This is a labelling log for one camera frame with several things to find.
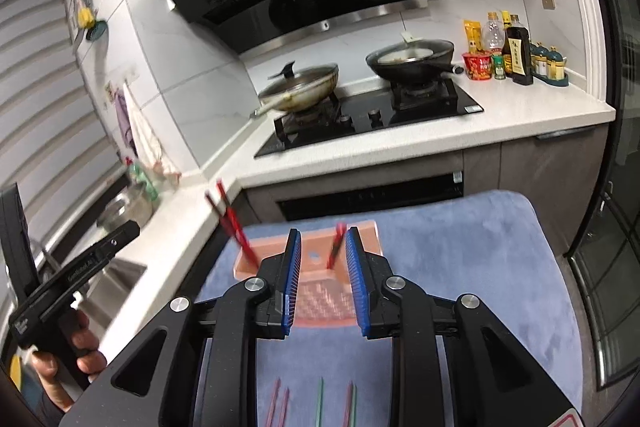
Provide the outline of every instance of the cabinet handle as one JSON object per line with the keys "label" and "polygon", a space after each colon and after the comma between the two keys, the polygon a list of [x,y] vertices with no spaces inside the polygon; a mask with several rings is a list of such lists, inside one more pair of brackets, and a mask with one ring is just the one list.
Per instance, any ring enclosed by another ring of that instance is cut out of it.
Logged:
{"label": "cabinet handle", "polygon": [[546,132],[544,134],[538,134],[536,140],[553,140],[554,138],[560,138],[562,136],[568,136],[570,134],[578,134],[581,132],[587,132],[595,129],[596,125],[588,125],[587,127],[573,127],[572,129],[563,129],[560,131]]}

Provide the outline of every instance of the green chopstick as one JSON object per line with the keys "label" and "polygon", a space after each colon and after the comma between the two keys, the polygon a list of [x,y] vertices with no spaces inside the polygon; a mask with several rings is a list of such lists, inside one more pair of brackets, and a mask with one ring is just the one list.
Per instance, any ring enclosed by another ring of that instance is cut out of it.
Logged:
{"label": "green chopstick", "polygon": [[358,396],[358,388],[353,384],[353,394],[351,394],[351,417],[349,418],[349,427],[356,427],[356,402]]}
{"label": "green chopstick", "polygon": [[320,378],[318,387],[318,406],[316,407],[316,427],[322,426],[322,395],[324,394],[324,378]]}

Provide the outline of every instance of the glass door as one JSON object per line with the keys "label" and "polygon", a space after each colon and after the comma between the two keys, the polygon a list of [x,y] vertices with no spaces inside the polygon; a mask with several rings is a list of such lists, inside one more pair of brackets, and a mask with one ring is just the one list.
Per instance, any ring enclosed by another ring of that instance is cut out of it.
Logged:
{"label": "glass door", "polygon": [[618,116],[596,212],[570,257],[590,318],[600,388],[640,362],[640,0],[606,0],[603,17],[607,102]]}

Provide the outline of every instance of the metal screw cap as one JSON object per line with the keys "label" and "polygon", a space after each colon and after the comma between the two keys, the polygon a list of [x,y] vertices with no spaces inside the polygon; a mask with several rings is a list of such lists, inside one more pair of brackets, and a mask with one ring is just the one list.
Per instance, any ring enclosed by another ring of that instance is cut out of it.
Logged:
{"label": "metal screw cap", "polygon": [[189,307],[189,299],[187,297],[176,297],[169,306],[176,313],[183,312]]}
{"label": "metal screw cap", "polygon": [[250,292],[257,292],[264,288],[264,280],[259,277],[251,277],[251,279],[247,279],[244,283],[244,287],[247,288]]}
{"label": "metal screw cap", "polygon": [[460,302],[462,302],[462,305],[465,308],[469,308],[471,310],[478,308],[478,306],[480,305],[480,299],[471,293],[463,295],[462,299],[460,299]]}
{"label": "metal screw cap", "polygon": [[398,277],[397,275],[392,275],[389,279],[386,280],[386,285],[389,286],[392,290],[401,290],[406,286],[406,282],[402,277]]}

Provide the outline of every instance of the human hand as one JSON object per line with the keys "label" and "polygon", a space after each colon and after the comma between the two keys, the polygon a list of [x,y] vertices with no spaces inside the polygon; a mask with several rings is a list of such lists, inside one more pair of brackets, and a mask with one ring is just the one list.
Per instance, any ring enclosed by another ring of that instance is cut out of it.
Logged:
{"label": "human hand", "polygon": [[[88,329],[89,317],[81,311],[77,311],[76,313],[78,314],[80,329],[74,331],[71,335],[71,341],[78,349],[88,349],[91,351],[84,357],[78,359],[78,367],[80,371],[89,376],[89,381],[94,381],[104,368],[107,367],[107,360],[104,358],[104,355],[97,350],[100,344],[98,337]],[[63,412],[68,412],[74,404],[74,401],[56,380],[56,373],[58,372],[58,361],[56,357],[51,353],[35,351],[31,355],[31,364],[36,370],[44,391],[47,393],[47,396],[49,396],[51,402]]]}

